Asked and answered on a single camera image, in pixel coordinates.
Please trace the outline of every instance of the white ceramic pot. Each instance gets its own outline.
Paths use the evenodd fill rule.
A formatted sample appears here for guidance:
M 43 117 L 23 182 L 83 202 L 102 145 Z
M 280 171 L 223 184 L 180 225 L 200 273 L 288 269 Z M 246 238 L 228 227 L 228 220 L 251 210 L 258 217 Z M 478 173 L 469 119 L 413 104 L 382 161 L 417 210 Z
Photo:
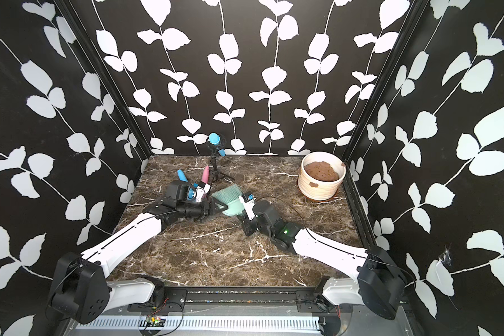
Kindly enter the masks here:
M 333 182 L 324 182 L 311 177 L 304 170 L 304 166 L 309 165 L 312 162 L 321 161 L 330 164 L 332 169 L 338 173 L 338 176 L 340 178 Z M 345 176 L 346 167 L 343 164 L 342 160 L 337 158 L 335 155 L 327 153 L 325 151 L 314 151 L 313 153 L 305 156 L 300 163 L 298 185 L 300 191 L 306 197 L 315 200 L 325 200 L 333 197 L 336 194 L 338 187 L 342 183 Z

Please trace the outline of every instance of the blue cap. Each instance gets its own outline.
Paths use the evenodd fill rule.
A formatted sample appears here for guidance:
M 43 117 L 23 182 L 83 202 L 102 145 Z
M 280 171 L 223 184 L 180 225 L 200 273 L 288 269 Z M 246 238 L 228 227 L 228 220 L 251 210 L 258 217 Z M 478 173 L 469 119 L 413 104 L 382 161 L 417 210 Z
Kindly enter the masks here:
M 214 144 L 214 145 L 220 144 L 220 137 L 219 137 L 219 135 L 216 134 L 216 133 L 209 134 L 209 142 L 211 144 Z

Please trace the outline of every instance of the metal vent grille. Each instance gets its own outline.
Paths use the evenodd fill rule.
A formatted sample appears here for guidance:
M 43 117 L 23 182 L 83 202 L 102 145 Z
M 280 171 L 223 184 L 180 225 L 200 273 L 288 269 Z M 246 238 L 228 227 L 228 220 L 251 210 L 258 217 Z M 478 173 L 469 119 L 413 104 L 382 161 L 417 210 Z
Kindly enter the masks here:
M 148 327 L 148 330 L 173 330 L 181 316 L 161 316 L 164 327 Z M 146 326 L 146 316 L 99 316 L 77 329 L 138 330 Z M 318 317 L 297 316 L 186 316 L 180 330 L 255 331 L 255 332 L 309 332 L 319 333 Z

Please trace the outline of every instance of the black cable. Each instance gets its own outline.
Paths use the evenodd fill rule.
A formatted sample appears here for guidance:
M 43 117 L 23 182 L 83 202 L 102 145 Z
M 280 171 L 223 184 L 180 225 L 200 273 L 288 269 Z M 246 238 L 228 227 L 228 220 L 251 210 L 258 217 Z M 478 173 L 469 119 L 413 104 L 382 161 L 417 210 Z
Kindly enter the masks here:
M 386 262 L 382 262 L 382 261 L 378 261 L 378 260 L 374 260 L 374 259 L 366 258 L 366 257 L 364 257 L 364 256 L 360 256 L 360 255 L 358 255 L 358 254 L 354 254 L 354 253 L 351 253 L 351 252 L 347 252 L 347 251 L 344 251 L 344 250 L 339 249 L 339 248 L 337 248 L 337 247 L 331 246 L 331 245 L 329 245 L 329 244 L 327 244 L 327 243 L 325 243 L 325 242 L 322 242 L 321 240 L 316 239 L 316 238 L 315 238 L 315 237 L 314 237 L 314 236 L 313 236 L 313 235 L 309 232 L 308 227 L 306 227 L 305 220 L 304 220 L 303 216 L 302 216 L 302 215 L 301 215 L 301 214 L 300 214 L 300 213 L 299 213 L 299 212 L 298 212 L 298 211 L 297 211 L 297 210 L 296 210 L 296 209 L 295 209 L 295 208 L 294 208 L 291 204 L 289 204 L 288 202 L 284 201 L 283 199 L 278 198 L 278 197 L 275 197 L 275 196 L 263 196 L 263 197 L 258 198 L 257 200 L 260 200 L 260 199 L 263 199 L 263 198 L 274 198 L 274 199 L 278 199 L 278 200 L 279 200 L 279 201 L 281 201 L 282 203 L 284 203 L 284 204 L 288 205 L 288 206 L 289 206 L 289 207 L 290 207 L 290 208 L 291 208 L 294 212 L 296 212 L 296 214 L 297 214 L 297 215 L 299 215 L 300 219 L 302 220 L 302 225 L 304 226 L 304 229 L 306 230 L 306 232 L 308 232 L 308 234 L 310 235 L 310 237 L 312 237 L 312 238 L 313 238 L 316 242 L 320 242 L 320 243 L 321 243 L 321 244 L 323 244 L 323 245 L 329 246 L 330 248 L 334 248 L 334 249 L 336 249 L 336 250 L 338 250 L 338 251 L 340 251 L 340 252 L 344 252 L 344 253 L 347 253 L 347 254 L 352 255 L 352 256 L 356 256 L 356 257 L 359 257 L 359 258 L 362 258 L 362 259 L 366 259 L 366 260 L 373 261 L 373 262 L 376 262 L 376 263 L 381 263 L 381 264 L 383 264 L 383 265 L 387 265 L 387 266 L 392 266 L 392 267 L 398 268 L 400 271 L 402 271 L 402 272 L 404 272 L 404 273 L 408 274 L 408 275 L 409 275 L 409 276 L 413 279 L 414 287 L 416 288 L 416 281 L 417 281 L 417 279 L 416 279 L 416 278 L 414 277 L 414 275 L 412 275 L 410 272 L 408 272 L 408 271 L 404 270 L 403 268 L 401 268 L 401 267 L 399 267 L 399 266 L 397 266 L 397 265 L 392 265 L 392 264 L 389 264 L 389 263 L 386 263 Z M 366 252 L 366 253 L 367 253 L 368 255 L 372 255 L 372 256 L 374 256 L 374 257 L 376 257 L 376 258 L 380 259 L 380 257 L 379 257 L 379 256 L 377 256 L 377 255 L 375 255 L 375 254 L 372 254 L 372 253 L 369 253 L 369 252 Z

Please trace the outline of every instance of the marble tabletop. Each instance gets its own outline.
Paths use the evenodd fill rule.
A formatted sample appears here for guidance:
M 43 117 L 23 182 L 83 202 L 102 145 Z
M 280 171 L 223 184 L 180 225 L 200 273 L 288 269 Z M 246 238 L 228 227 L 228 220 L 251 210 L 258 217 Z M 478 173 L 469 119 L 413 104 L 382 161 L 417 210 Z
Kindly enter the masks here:
M 313 202 L 297 188 L 301 157 L 219 158 L 221 171 L 233 176 L 243 192 L 284 199 L 305 218 L 306 226 L 344 244 L 360 247 L 343 188 L 335 198 Z M 140 178 L 118 229 L 129 224 L 182 169 L 189 181 L 198 181 L 209 157 L 153 156 Z M 214 191 L 230 185 L 215 183 Z M 289 207 L 269 199 L 285 220 L 300 218 Z M 316 286 L 323 276 L 342 273 L 311 258 L 282 252 L 266 236 L 246 237 L 236 217 L 220 214 L 207 223 L 178 221 L 151 238 L 110 274 L 109 280 L 151 275 L 170 286 Z

